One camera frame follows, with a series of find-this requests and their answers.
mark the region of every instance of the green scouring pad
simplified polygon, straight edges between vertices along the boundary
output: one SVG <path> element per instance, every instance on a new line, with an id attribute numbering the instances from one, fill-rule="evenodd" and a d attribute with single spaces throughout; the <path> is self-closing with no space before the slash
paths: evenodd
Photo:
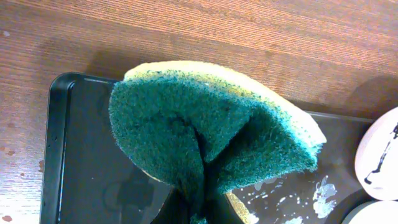
<path id="1" fill-rule="evenodd" d="M 192 223 L 205 222 L 206 203 L 235 188 L 315 170 L 326 142 L 306 112 L 241 73 L 203 62 L 133 68 L 115 84 L 109 114 L 118 146 L 181 192 Z"/>

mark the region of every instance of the white object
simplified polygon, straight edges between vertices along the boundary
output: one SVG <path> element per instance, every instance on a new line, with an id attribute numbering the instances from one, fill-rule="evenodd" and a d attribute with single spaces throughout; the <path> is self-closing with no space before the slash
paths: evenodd
<path id="1" fill-rule="evenodd" d="M 397 223 L 398 202 L 366 202 L 352 210 L 341 224 Z"/>
<path id="2" fill-rule="evenodd" d="M 355 173 L 370 196 L 397 200 L 397 172 L 398 108 L 395 108 L 381 116 L 362 138 L 356 151 Z"/>

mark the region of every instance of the tray rim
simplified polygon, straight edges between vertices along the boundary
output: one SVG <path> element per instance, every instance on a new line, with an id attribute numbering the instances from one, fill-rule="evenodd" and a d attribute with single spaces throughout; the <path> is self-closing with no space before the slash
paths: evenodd
<path id="1" fill-rule="evenodd" d="M 49 88 L 47 106 L 47 127 L 45 137 L 44 168 L 40 204 L 40 224 L 59 222 L 63 158 L 67 136 L 68 109 L 70 92 L 76 82 L 90 81 L 114 84 L 120 80 L 86 75 L 80 72 L 66 72 L 59 75 Z M 364 123 L 373 123 L 373 119 L 357 118 L 329 113 L 306 111 L 314 118 L 345 119 Z"/>

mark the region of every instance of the wood grain surface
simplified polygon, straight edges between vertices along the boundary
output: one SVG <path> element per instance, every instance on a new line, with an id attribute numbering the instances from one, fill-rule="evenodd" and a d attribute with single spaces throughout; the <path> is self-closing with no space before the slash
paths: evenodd
<path id="1" fill-rule="evenodd" d="M 303 109 L 377 118 L 398 102 L 395 0 L 0 0 L 0 223 L 38 223 L 47 100 L 76 71 L 231 67 Z"/>

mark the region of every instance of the black tray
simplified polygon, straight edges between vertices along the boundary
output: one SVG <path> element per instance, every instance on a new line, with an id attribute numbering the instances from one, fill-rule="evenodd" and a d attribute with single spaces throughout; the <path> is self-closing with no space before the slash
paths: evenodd
<path id="1" fill-rule="evenodd" d="M 146 176 L 115 145 L 108 114 L 115 82 L 65 73 L 52 83 L 41 224 L 146 224 L 165 202 L 171 187 Z M 312 116 L 328 138 L 317 172 L 290 174 L 288 179 L 264 184 L 260 191 L 254 186 L 234 191 L 259 223 L 283 223 L 298 216 L 304 223 L 338 223 L 353 206 L 369 199 L 356 181 L 353 162 L 359 140 L 372 121 L 320 113 Z M 309 198 L 325 175 L 339 190 L 334 198 L 337 206 L 328 218 L 317 218 L 310 206 L 297 209 L 285 203 L 276 207 L 280 198 L 289 199 L 290 194 Z M 248 194 L 255 198 L 250 203 Z"/>

